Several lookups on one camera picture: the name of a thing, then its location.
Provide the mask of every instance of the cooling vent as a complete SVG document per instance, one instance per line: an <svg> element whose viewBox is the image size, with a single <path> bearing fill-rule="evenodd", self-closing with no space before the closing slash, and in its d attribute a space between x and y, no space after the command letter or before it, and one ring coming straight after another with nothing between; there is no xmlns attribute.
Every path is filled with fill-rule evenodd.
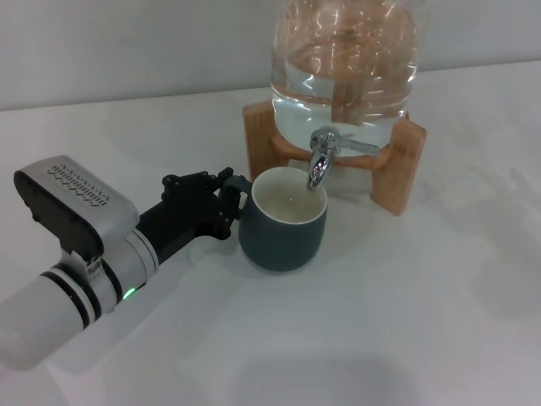
<svg viewBox="0 0 541 406"><path fill-rule="evenodd" d="M109 196L76 173L69 165L63 163L54 165L47 170L47 174L53 177L62 189L67 190L88 206L103 207L109 201Z"/></svg>

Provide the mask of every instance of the faucet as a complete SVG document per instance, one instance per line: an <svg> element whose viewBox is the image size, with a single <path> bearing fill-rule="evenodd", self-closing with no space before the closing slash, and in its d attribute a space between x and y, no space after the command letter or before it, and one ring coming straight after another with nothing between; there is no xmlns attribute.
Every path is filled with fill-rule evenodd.
<svg viewBox="0 0 541 406"><path fill-rule="evenodd" d="M321 182L331 170L333 158L337 153L340 153L342 148L373 156L378 156L381 153L381 149L377 145L344 138L338 129L331 126L321 127L312 133L310 148L312 149L312 159L307 187L312 191L321 186Z"/></svg>

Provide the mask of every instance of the wooden dispenser stand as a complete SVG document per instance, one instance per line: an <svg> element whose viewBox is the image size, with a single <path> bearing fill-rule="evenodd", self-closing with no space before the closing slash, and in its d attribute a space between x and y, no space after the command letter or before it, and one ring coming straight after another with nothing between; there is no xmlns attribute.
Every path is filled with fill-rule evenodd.
<svg viewBox="0 0 541 406"><path fill-rule="evenodd" d="M290 159L310 161L310 152L291 145L276 129L270 100L245 106L243 115L252 181L267 169L287 166ZM395 125L391 142L379 156L337 157L333 164L371 171L372 200L400 216L406 209L425 140L423 127L403 119Z"/></svg>

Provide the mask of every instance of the mug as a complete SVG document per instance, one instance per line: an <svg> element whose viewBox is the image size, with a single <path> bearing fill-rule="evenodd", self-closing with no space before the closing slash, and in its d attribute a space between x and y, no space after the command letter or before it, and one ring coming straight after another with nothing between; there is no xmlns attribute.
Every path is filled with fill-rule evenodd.
<svg viewBox="0 0 541 406"><path fill-rule="evenodd" d="M244 254L269 271L284 272L308 263L325 231L327 193L307 189L308 174L294 167L273 167L250 185L230 178L228 188L248 195L240 213L238 239Z"/></svg>

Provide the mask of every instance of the white table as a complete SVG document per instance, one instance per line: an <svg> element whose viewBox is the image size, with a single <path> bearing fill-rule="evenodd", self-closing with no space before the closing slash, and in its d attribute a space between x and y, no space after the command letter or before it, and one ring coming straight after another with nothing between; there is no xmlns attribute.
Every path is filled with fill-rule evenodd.
<svg viewBox="0 0 541 406"><path fill-rule="evenodd" d="M194 241L36 369L0 370L0 404L539 406L541 62L420 74L429 131L410 205L328 183L314 262L281 277ZM13 172L68 153L140 211L168 173L247 174L241 107L269 91L0 113L0 299L58 259Z"/></svg>

